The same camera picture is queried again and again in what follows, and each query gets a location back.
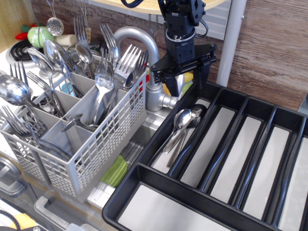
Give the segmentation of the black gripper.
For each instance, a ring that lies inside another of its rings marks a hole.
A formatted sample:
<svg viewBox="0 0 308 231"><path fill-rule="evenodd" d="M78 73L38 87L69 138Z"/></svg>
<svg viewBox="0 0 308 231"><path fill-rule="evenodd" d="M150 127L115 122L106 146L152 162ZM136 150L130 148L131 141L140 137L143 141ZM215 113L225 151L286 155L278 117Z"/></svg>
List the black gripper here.
<svg viewBox="0 0 308 231"><path fill-rule="evenodd" d="M155 83L165 83L171 96L174 97L179 96L175 76L193 71L196 82L202 89L207 82L212 63L217 60L215 55L217 46L213 43L195 45L195 29L192 32L187 39L171 39L167 24L164 23L167 51L163 58L150 67Z"/></svg>

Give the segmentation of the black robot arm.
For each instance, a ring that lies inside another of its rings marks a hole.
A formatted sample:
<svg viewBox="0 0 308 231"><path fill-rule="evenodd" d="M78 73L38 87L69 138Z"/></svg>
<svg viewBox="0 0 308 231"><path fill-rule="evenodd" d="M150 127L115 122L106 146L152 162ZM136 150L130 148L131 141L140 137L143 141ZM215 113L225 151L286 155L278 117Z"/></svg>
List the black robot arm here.
<svg viewBox="0 0 308 231"><path fill-rule="evenodd" d="M205 3L201 0L160 0L159 7L164 22L167 52L163 58L151 65L155 83L166 84L172 96L178 96L175 77L193 72L194 81L202 89L217 58L216 45L196 45L196 27L206 25Z"/></svg>

